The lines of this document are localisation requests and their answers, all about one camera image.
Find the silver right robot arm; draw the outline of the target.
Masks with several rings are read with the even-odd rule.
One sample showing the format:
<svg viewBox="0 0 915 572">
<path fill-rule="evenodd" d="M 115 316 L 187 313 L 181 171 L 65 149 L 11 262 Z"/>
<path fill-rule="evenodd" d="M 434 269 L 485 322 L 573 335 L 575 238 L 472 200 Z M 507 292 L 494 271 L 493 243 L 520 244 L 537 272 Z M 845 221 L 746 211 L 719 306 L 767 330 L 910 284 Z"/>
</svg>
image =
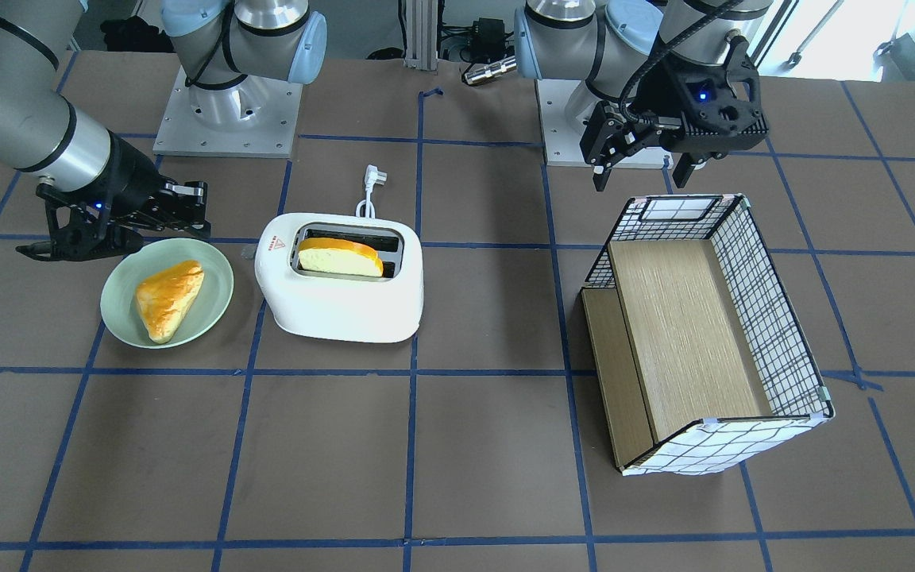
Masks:
<svg viewBox="0 0 915 572">
<path fill-rule="evenodd" d="M 179 184 L 51 86 L 87 1 L 0 1 L 0 162 L 37 179 L 48 240 L 36 261 L 125 256 L 141 230 L 207 239 L 207 185 Z M 218 133 L 268 119 L 264 83 L 309 84 L 328 26 L 307 1 L 164 1 L 163 30 L 200 124 Z"/>
</svg>

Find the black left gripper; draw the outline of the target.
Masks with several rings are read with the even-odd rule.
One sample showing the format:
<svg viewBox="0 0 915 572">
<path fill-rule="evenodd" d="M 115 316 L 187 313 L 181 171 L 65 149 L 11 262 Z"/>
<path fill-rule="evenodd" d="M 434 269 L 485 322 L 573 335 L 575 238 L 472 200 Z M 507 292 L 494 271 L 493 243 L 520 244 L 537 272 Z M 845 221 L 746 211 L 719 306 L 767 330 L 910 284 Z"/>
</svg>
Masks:
<svg viewBox="0 0 915 572">
<path fill-rule="evenodd" d="M 713 65 L 665 54 L 640 79 L 625 115 L 612 102 L 597 102 L 580 140 L 596 191 L 605 191 L 615 165 L 650 146 L 683 153 L 672 172 L 673 184 L 683 189 L 712 155 L 747 151 L 765 140 L 770 126 L 748 46 L 734 36 L 724 62 Z"/>
</svg>

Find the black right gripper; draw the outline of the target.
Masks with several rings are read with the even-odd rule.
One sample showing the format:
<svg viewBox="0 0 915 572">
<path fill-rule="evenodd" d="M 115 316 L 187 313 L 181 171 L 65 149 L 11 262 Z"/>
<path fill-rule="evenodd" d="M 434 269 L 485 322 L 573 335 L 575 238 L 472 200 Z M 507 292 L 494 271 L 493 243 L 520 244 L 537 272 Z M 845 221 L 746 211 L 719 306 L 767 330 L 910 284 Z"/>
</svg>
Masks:
<svg viewBox="0 0 915 572">
<path fill-rule="evenodd" d="M 104 170 L 68 200 L 69 249 L 141 249 L 137 229 L 211 238 L 204 218 L 183 220 L 174 214 L 206 214 L 207 182 L 176 184 L 153 161 L 110 133 Z"/>
</svg>

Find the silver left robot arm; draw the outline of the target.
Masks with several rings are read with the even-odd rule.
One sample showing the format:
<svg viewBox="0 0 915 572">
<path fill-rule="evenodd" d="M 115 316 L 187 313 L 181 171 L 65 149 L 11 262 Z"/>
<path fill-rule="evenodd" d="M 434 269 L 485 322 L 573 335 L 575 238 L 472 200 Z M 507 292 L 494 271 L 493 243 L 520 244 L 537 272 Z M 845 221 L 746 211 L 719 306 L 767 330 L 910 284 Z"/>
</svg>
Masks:
<svg viewBox="0 0 915 572">
<path fill-rule="evenodd" d="M 582 160 L 603 191 L 613 167 L 649 148 L 679 153 L 677 187 L 708 160 L 747 151 L 770 127 L 748 37 L 769 1 L 527 1 L 515 62 L 528 79 L 581 81 L 594 99 Z"/>
</svg>

